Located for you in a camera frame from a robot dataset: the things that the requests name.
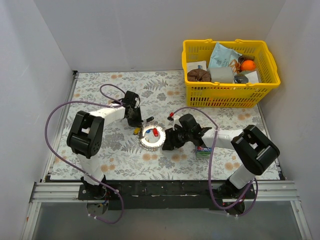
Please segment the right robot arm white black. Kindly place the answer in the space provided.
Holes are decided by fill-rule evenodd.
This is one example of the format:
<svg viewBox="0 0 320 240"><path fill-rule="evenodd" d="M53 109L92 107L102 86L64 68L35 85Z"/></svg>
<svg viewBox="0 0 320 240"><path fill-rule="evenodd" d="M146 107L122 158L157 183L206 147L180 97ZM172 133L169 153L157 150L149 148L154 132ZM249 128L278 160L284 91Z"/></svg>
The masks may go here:
<svg viewBox="0 0 320 240"><path fill-rule="evenodd" d="M197 150L212 153L218 147L237 153L241 165L224 184L227 195L232 199L243 195L245 185L262 175L280 155L278 147L252 124L238 130L201 127L190 113L183 116L171 113L168 120L172 122L172 127L165 130L164 151L179 149L191 142Z"/></svg>

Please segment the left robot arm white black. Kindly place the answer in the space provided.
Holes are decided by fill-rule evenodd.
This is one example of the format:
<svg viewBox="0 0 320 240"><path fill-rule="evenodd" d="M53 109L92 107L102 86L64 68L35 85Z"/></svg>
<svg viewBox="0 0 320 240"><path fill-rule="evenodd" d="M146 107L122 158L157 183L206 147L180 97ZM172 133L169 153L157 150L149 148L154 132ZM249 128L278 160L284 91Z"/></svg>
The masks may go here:
<svg viewBox="0 0 320 240"><path fill-rule="evenodd" d="M89 194L95 200L106 196L106 187L101 184L105 178L98 160L98 152L102 145L104 127L127 119L130 127L142 126L140 97L137 93L127 91L119 102L113 102L96 111L78 111L67 137L67 146L80 160L85 171L83 181L90 186Z"/></svg>

